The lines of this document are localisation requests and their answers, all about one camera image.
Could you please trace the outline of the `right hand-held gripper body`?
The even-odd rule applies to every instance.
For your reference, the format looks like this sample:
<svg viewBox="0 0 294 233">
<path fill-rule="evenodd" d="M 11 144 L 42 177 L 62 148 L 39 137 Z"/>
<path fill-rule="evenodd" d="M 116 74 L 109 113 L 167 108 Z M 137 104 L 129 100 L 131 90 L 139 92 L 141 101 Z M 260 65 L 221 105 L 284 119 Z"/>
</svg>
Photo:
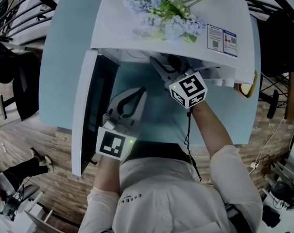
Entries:
<svg viewBox="0 0 294 233">
<path fill-rule="evenodd" d="M 165 86 L 173 99 L 189 109 L 206 99 L 208 88 L 199 71 L 182 77 L 166 82 Z"/>
</svg>

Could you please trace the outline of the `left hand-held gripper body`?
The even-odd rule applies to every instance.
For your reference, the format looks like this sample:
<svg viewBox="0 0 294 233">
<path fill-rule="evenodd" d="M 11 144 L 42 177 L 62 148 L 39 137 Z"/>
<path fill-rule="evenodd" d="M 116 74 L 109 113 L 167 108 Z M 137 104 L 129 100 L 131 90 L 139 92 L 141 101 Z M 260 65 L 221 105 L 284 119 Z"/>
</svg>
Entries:
<svg viewBox="0 0 294 233">
<path fill-rule="evenodd" d="M 130 154 L 137 134 L 108 114 L 103 115 L 103 125 L 98 128 L 96 154 L 124 161 Z"/>
</svg>

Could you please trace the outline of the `white microwave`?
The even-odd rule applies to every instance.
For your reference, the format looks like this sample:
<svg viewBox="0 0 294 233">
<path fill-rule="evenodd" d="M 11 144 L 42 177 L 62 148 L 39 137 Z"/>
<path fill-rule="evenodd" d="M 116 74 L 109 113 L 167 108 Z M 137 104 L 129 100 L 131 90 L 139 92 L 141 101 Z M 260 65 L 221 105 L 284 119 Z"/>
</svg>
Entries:
<svg viewBox="0 0 294 233">
<path fill-rule="evenodd" d="M 181 144 L 186 136 L 186 108 L 170 96 L 165 81 L 150 64 L 152 56 L 173 70 L 169 81 L 199 71 L 211 103 L 231 101 L 237 83 L 252 84 L 256 69 L 251 17 L 244 0 L 204 0 L 194 11 L 206 20 L 195 43 L 184 40 L 142 39 L 123 0 L 99 0 L 92 39 L 78 80 L 72 123 L 72 173 L 81 176 L 96 154 L 98 128 L 111 100 L 132 88 L 145 87 L 147 99 L 139 124 L 114 117 L 138 141 Z M 189 68 L 175 70 L 169 54 L 184 56 Z"/>
</svg>

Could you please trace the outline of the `person's left forearm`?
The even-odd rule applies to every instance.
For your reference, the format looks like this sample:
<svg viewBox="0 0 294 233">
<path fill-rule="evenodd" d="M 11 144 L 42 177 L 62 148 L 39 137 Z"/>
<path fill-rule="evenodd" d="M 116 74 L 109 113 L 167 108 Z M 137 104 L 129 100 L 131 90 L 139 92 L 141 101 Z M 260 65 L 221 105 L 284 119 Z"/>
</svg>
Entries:
<svg viewBox="0 0 294 233">
<path fill-rule="evenodd" d="M 95 175 L 94 187 L 107 192 L 120 193 L 120 161 L 102 155 Z"/>
</svg>

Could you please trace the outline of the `person's right forearm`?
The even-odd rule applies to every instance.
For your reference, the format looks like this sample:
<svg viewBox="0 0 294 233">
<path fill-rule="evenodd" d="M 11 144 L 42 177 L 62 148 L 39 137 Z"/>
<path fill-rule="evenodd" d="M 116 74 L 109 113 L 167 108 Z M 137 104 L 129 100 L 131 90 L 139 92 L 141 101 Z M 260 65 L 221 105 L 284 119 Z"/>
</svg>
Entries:
<svg viewBox="0 0 294 233">
<path fill-rule="evenodd" d="M 205 101 L 192 107 L 192 116 L 199 128 L 210 158 L 224 146 L 233 145 L 227 130 Z"/>
</svg>

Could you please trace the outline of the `pale blue artificial flowers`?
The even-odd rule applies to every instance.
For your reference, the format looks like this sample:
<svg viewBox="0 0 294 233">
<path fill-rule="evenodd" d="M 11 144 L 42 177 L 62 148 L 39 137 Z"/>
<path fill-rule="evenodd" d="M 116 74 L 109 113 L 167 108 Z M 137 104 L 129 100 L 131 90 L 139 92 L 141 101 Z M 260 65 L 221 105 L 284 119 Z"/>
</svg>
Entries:
<svg viewBox="0 0 294 233">
<path fill-rule="evenodd" d="M 135 21 L 132 29 L 142 39 L 184 40 L 195 43 L 207 26 L 206 20 L 191 12 L 203 0 L 123 0 Z"/>
</svg>

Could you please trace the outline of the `pale yellow block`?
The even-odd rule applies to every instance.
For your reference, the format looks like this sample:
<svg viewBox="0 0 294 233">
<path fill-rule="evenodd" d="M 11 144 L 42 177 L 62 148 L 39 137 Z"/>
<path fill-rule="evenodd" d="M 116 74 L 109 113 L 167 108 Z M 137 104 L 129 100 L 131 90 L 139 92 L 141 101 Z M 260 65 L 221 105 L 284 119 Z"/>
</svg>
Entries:
<svg viewBox="0 0 294 233">
<path fill-rule="evenodd" d="M 240 90 L 245 96 L 248 96 L 251 88 L 252 88 L 252 85 L 248 83 L 242 83 L 240 86 Z"/>
</svg>

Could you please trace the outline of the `yellow dish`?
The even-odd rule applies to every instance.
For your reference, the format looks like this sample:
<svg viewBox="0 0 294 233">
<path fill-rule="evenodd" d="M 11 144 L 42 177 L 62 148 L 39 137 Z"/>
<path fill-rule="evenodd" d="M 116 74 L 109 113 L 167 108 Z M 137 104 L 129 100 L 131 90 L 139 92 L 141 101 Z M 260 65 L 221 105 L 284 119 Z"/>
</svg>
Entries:
<svg viewBox="0 0 294 233">
<path fill-rule="evenodd" d="M 250 90 L 248 96 L 245 96 L 245 95 L 241 92 L 241 90 L 240 90 L 241 83 L 235 84 L 234 88 L 235 88 L 235 90 L 238 91 L 238 93 L 239 93 L 240 95 L 242 95 L 244 98 L 249 99 L 249 98 L 251 98 L 252 95 L 253 95 L 253 92 L 254 92 L 255 87 L 256 87 L 256 84 L 257 84 L 257 79 L 258 79 L 258 72 L 255 70 L 255 72 L 254 72 L 253 83 L 251 84 L 251 85 L 252 85 L 252 88 L 251 88 L 251 90 Z"/>
</svg>

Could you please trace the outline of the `person's white shirt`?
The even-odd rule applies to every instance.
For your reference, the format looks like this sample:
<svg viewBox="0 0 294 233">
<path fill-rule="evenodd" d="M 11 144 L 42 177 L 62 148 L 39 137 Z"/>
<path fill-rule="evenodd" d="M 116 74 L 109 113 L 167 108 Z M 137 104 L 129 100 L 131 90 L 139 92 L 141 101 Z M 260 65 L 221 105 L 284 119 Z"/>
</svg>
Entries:
<svg viewBox="0 0 294 233">
<path fill-rule="evenodd" d="M 231 233 L 226 205 L 241 211 L 255 232 L 263 205 L 234 146 L 212 156 L 210 175 L 212 187 L 185 161 L 129 160 L 120 166 L 119 193 L 91 190 L 79 233 Z"/>
</svg>

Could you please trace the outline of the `black mesh office chair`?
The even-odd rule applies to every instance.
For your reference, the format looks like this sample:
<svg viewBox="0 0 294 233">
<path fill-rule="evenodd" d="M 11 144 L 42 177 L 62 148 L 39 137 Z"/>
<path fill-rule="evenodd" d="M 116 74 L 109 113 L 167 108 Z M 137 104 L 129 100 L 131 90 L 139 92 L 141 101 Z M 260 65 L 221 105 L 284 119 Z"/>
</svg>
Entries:
<svg viewBox="0 0 294 233">
<path fill-rule="evenodd" d="M 12 83 L 14 96 L 0 97 L 1 111 L 7 118 L 5 107 L 15 103 L 22 121 L 39 110 L 40 62 L 33 52 L 17 54 L 0 42 L 0 83 Z"/>
</svg>

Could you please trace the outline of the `black round device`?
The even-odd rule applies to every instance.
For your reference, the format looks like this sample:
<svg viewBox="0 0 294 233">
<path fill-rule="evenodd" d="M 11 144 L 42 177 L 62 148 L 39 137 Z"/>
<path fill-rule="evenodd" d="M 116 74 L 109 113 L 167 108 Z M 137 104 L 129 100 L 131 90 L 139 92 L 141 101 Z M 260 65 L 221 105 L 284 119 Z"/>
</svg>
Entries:
<svg viewBox="0 0 294 233">
<path fill-rule="evenodd" d="M 294 209 L 294 188 L 283 181 L 275 182 L 271 187 L 272 195 L 280 201 L 287 209 Z"/>
</svg>

